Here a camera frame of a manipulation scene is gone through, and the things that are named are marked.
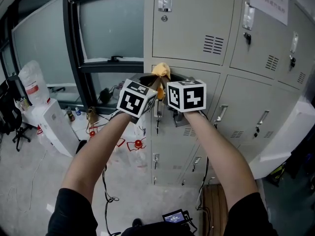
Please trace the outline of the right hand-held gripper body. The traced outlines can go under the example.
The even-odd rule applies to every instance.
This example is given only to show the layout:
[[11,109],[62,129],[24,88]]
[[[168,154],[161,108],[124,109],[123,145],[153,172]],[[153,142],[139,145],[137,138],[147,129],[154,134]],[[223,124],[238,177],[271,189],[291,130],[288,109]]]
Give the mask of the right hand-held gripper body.
[[206,109],[206,84],[201,80],[167,83],[168,107],[176,110],[173,119],[176,127],[188,125],[184,113]]

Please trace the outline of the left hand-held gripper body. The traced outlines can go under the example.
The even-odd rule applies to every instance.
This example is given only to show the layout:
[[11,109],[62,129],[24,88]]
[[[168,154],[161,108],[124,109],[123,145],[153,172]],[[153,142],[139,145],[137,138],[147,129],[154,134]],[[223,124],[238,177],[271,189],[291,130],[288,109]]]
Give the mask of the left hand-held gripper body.
[[154,105],[158,92],[138,82],[126,79],[120,91],[117,109],[132,116],[131,122],[138,120]]

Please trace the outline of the yellow cloth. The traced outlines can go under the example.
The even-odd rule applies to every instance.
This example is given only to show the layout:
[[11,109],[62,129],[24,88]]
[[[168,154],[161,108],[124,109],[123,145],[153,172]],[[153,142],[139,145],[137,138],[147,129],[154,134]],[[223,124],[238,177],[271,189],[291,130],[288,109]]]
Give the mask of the yellow cloth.
[[[171,71],[170,71],[170,67],[164,63],[161,62],[159,64],[157,64],[153,70],[152,70],[152,74],[158,76],[158,77],[166,77],[169,80],[171,79],[170,75],[171,75]],[[157,98],[158,100],[163,100],[165,98],[165,92],[164,92],[164,86],[163,83],[161,82],[158,89],[157,89]]]

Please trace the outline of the person's right forearm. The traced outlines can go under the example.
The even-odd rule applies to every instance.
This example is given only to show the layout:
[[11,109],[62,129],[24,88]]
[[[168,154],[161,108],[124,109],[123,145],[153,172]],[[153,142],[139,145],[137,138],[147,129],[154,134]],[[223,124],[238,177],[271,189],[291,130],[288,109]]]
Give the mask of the person's right forearm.
[[223,187],[228,209],[247,195],[258,192],[250,167],[238,149],[200,113],[187,112],[184,116],[206,151]]

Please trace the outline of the grey metal locker cabinet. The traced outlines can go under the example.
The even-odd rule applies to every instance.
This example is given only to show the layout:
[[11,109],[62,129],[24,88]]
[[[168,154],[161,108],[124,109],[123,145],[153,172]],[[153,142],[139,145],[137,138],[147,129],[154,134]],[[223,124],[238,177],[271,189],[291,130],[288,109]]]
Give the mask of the grey metal locker cabinet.
[[251,163],[292,112],[315,66],[315,20],[289,0],[288,25],[250,0],[145,0],[144,65],[219,73],[208,120]]

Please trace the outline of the black pouch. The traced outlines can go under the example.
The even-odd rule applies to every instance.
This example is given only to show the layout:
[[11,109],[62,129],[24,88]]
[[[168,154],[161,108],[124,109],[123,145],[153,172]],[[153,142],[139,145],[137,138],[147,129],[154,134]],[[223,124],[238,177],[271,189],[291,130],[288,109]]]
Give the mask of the black pouch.
[[107,104],[111,98],[112,93],[110,92],[109,88],[105,88],[100,92],[98,100],[102,104]]

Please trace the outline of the brown bag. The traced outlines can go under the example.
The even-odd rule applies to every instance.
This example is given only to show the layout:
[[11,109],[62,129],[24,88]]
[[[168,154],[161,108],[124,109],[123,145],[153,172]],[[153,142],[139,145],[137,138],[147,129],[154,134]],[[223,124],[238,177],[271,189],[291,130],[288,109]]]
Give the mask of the brown bag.
[[95,107],[89,107],[86,114],[86,119],[88,121],[87,129],[94,127],[94,124],[98,121],[97,112]]

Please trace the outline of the small black white bin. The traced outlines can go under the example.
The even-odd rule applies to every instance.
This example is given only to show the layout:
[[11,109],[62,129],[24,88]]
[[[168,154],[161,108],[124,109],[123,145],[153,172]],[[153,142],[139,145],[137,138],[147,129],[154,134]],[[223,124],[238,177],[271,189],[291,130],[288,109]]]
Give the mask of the small black white bin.
[[75,154],[77,154],[86,143],[87,140],[80,140]]

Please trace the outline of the black framed glass window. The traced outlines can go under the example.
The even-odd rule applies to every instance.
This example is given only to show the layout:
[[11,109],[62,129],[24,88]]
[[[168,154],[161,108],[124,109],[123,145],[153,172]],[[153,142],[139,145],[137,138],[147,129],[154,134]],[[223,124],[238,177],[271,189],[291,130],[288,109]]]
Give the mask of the black framed glass window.
[[[62,106],[115,110],[123,82],[144,71],[145,0],[0,0],[0,62],[16,79],[39,63]],[[112,98],[99,102],[109,88]]]

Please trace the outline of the white water dispenser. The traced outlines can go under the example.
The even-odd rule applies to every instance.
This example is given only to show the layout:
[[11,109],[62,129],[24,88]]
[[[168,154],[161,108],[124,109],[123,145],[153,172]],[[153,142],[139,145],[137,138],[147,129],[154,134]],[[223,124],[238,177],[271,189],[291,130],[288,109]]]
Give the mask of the white water dispenser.
[[54,147],[63,155],[74,157],[79,139],[59,103],[51,99],[49,104],[34,107],[32,115]]

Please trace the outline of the clear water jug red label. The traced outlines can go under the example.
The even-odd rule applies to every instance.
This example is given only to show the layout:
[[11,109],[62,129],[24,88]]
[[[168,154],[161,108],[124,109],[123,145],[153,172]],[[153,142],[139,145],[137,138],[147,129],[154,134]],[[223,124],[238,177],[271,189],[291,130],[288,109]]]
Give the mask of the clear water jug red label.
[[18,77],[32,105],[40,107],[48,104],[50,100],[49,90],[37,61],[31,60],[25,64]]

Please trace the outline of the white paper notice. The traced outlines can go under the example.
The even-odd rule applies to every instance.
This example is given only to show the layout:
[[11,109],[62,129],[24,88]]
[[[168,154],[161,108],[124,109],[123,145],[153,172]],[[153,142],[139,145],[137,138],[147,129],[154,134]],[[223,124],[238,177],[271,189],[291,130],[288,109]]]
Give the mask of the white paper notice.
[[289,0],[250,0],[250,5],[288,25]]

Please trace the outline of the yellow and black bag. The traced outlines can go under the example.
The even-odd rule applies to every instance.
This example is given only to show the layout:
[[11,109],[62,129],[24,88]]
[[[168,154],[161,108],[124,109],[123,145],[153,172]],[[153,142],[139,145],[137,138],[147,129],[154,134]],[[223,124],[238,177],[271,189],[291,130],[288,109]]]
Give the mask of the yellow and black bag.
[[268,175],[268,181],[276,187],[279,186],[281,177],[285,172],[285,166],[286,163],[284,162]]

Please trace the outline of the black office chair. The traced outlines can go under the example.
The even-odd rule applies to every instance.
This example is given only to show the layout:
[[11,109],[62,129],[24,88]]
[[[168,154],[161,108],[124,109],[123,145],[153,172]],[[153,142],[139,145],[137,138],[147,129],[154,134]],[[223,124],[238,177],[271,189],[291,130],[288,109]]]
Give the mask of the black office chair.
[[22,138],[29,143],[31,142],[31,139],[25,135],[25,132],[31,130],[32,126],[26,124],[23,127],[22,113],[15,106],[11,91],[6,81],[0,84],[0,118],[4,121],[3,124],[0,124],[0,131],[7,135],[15,131],[15,137],[12,141],[16,144],[16,150],[19,152],[19,143]]

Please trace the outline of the person's black shirt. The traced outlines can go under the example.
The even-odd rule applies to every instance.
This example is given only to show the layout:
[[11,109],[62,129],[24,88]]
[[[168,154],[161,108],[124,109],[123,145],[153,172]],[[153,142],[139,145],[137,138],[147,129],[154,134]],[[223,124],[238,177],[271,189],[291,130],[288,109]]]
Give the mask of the person's black shirt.
[[[97,236],[97,221],[92,206],[81,194],[66,188],[59,190],[46,236]],[[184,226],[158,222],[130,227],[121,236],[194,236]],[[229,211],[223,236],[278,236],[268,220],[259,193],[239,200]]]

